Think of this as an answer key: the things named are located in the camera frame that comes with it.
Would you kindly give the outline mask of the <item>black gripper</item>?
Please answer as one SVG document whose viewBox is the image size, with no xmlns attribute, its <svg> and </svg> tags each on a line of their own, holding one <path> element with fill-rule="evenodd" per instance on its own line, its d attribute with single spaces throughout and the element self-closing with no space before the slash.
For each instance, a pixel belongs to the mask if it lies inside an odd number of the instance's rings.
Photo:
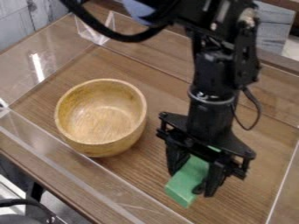
<svg viewBox="0 0 299 224">
<path fill-rule="evenodd" d="M 228 176 L 239 179 L 247 176 L 249 162 L 256 158 L 256 153 L 233 134 L 232 122 L 244 130 L 252 130 L 257 122 L 247 127 L 237 118 L 239 91 L 209 95 L 189 88 L 188 96 L 188 115 L 161 112 L 156 135 L 165 143 L 171 176 L 183 168 L 191 154 L 209 163 L 207 175 L 191 190 L 209 198 Z"/>
</svg>

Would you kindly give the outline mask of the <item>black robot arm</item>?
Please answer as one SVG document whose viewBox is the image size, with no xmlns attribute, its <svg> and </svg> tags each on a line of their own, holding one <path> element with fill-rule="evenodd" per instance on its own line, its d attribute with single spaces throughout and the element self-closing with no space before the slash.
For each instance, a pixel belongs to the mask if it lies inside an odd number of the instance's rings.
<svg viewBox="0 0 299 224">
<path fill-rule="evenodd" d="M 169 25 L 180 25 L 191 40 L 193 76 L 187 115 L 163 112 L 156 135 L 165 143 L 169 174 L 176 177 L 191 157 L 207 163 L 196 169 L 188 192 L 215 195 L 225 178 L 247 176 L 256 153 L 232 132 L 239 95 L 251 100 L 248 85 L 257 81 L 257 5 L 253 0 L 123 0 L 132 19 L 147 29 L 123 34 L 108 28 L 77 0 L 60 0 L 83 22 L 105 37 L 137 43 Z"/>
</svg>

